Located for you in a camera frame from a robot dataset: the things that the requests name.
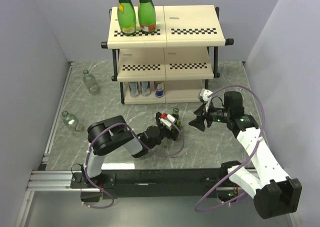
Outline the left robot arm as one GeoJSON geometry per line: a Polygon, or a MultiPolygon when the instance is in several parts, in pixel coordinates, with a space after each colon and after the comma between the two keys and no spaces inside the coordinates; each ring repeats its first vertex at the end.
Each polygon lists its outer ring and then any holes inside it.
{"type": "Polygon", "coordinates": [[[88,162],[81,166],[82,182],[88,188],[96,187],[100,182],[105,156],[120,147],[124,147],[134,158],[141,158],[160,145],[164,138],[178,139],[181,121],[177,108],[171,114],[157,112],[155,120],[156,125],[139,134],[133,134],[122,115],[91,124],[87,128],[87,140],[92,147],[88,162]]]}

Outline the silver energy drink can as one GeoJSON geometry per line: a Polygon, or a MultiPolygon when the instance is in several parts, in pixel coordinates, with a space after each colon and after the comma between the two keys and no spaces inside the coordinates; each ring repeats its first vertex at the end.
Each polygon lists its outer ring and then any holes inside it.
{"type": "Polygon", "coordinates": [[[150,86],[150,82],[149,81],[141,81],[140,82],[140,86],[141,86],[141,94],[144,97],[147,97],[151,94],[151,86],[150,86]]]}

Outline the green Perrier bottle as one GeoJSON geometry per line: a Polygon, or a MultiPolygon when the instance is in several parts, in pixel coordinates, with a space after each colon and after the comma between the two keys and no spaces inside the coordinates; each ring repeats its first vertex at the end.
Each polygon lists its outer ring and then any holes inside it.
{"type": "Polygon", "coordinates": [[[136,12],[131,0],[118,0],[117,19],[120,31],[130,36],[136,33],[136,12]]]}

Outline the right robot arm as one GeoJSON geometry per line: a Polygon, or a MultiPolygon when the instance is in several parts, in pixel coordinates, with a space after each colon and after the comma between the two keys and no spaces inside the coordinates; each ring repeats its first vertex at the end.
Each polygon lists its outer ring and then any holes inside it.
{"type": "Polygon", "coordinates": [[[242,94],[239,91],[225,92],[221,108],[214,107],[213,97],[213,92],[208,89],[200,91],[198,99],[202,105],[194,111],[196,118],[189,125],[203,132],[213,122],[225,123],[245,149],[257,173],[250,173],[245,163],[229,161],[221,165],[219,183],[226,187],[233,183],[241,187],[253,199],[254,207],[262,219],[295,213],[302,184],[281,167],[264,140],[255,118],[245,114],[242,94]]]}

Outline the blue energy drink can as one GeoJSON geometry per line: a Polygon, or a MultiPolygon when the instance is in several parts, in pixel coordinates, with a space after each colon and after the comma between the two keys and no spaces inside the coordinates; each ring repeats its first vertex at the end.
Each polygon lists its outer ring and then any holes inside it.
{"type": "Polygon", "coordinates": [[[155,81],[154,82],[154,94],[157,98],[162,98],[165,95],[165,82],[155,81]]]}

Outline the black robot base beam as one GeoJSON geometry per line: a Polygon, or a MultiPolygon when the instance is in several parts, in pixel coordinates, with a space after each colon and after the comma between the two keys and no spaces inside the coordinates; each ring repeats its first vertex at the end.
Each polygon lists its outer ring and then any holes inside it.
{"type": "Polygon", "coordinates": [[[203,196],[226,168],[103,170],[93,182],[114,198],[203,196]]]}

